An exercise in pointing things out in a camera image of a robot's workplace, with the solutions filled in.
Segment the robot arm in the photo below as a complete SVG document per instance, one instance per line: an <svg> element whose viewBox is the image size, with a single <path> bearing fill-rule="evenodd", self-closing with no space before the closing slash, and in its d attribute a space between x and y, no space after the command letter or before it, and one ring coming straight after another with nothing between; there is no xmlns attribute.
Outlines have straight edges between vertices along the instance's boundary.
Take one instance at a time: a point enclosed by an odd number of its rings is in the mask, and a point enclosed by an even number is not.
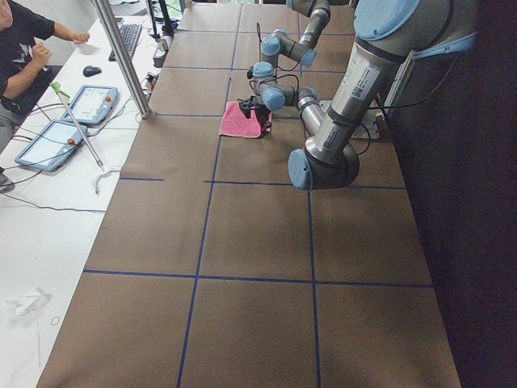
<svg viewBox="0 0 517 388"><path fill-rule="evenodd" d="M360 126L378 90L393 79L410 53L416 58L450 55L473 46L477 1L360 1L355 7L355 40L347 72L330 106L323 109L309 87L277 82L278 59L285 56L302 66L312 65L317 41L330 21L327 1L289 1L288 7L309 18L301 39L275 30L265 38L261 60L247 77L253 94L239 100L245 118L256 117L269 129L269 115L295 107L309 138L288 159L292 184L300 190L343 188L359 172L359 158L349 140Z"/></svg>
<svg viewBox="0 0 517 388"><path fill-rule="evenodd" d="M291 38L283 29L275 29L269 36L259 42L260 61L253 69L272 69L276 75L279 57L286 57L297 65L310 67L317 55L315 48L323 30L331 18L331 8L325 0L293 0L286 1L286 6L309 19L309 23L299 40Z"/></svg>

